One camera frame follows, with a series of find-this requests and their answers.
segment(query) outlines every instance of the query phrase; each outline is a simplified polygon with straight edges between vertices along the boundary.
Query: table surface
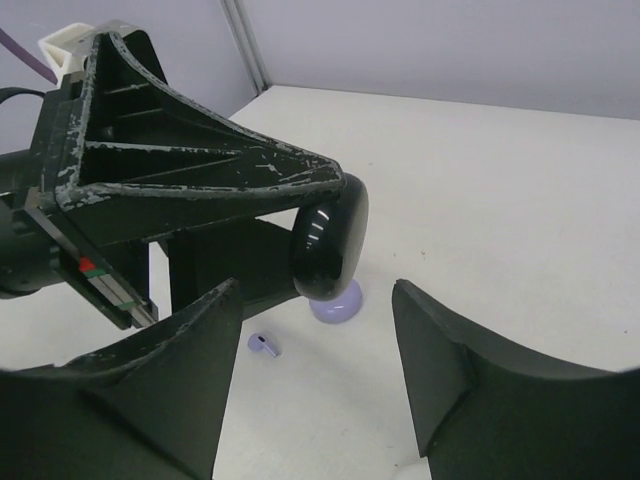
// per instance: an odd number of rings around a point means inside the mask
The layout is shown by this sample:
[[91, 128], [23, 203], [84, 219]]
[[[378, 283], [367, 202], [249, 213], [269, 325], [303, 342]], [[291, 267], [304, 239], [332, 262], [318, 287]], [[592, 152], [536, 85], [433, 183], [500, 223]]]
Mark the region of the table surface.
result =
[[[322, 324], [297, 299], [243, 325], [217, 480], [387, 480], [417, 461], [398, 278], [549, 355], [640, 364], [640, 122], [289, 87], [233, 119], [338, 160], [367, 184], [371, 211], [354, 319]], [[271, 218], [291, 226], [294, 213]], [[158, 249], [152, 265], [168, 312]], [[64, 285], [0, 308], [4, 368], [64, 363], [131, 333]], [[245, 347], [257, 331], [281, 357]]]

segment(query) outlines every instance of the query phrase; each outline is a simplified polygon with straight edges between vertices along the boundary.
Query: metal strip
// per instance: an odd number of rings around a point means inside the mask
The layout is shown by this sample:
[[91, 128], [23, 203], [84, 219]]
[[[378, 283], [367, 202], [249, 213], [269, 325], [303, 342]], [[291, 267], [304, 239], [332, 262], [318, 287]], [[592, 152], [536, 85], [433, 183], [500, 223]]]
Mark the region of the metal strip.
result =
[[271, 85], [271, 79], [265, 67], [260, 49], [256, 42], [249, 17], [242, 5], [242, 0], [220, 0], [229, 27], [238, 45], [240, 56], [244, 62], [256, 95], [266, 91]]

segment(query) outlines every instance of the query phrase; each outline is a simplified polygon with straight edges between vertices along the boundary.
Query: purple cable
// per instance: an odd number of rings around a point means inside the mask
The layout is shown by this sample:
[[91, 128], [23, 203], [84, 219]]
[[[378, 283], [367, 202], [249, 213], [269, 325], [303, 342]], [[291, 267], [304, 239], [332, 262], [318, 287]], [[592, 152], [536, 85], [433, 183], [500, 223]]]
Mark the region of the purple cable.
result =
[[13, 53], [18, 60], [22, 61], [22, 63], [40, 76], [46, 78], [54, 85], [58, 83], [56, 75], [49, 67], [27, 52], [22, 45], [11, 38], [2, 28], [0, 28], [0, 45], [3, 45], [7, 50]]

